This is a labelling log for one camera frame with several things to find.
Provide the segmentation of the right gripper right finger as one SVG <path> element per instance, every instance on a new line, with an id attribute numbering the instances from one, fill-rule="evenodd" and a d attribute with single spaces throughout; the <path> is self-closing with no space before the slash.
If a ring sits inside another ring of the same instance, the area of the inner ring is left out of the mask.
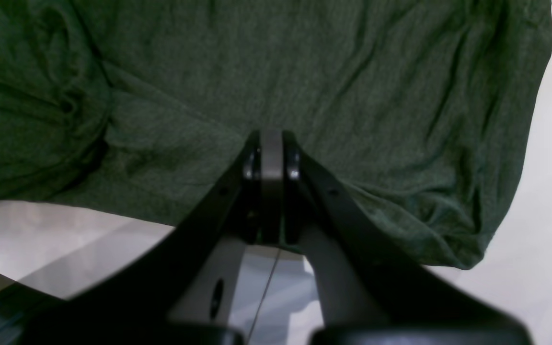
<path id="1" fill-rule="evenodd" d="M 515 318 L 410 258 L 288 131 L 271 133 L 271 197 L 271 238 L 297 247 L 314 271 L 323 328 L 309 344 L 532 343 Z"/>

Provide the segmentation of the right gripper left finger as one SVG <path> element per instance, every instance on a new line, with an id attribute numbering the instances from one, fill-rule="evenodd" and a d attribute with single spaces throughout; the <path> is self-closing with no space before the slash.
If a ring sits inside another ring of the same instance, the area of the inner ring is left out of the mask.
<path id="1" fill-rule="evenodd" d="M 24 345 L 242 345 L 228 326 L 245 249 L 273 241 L 273 133 L 234 163 L 149 253 L 28 323 Z"/>

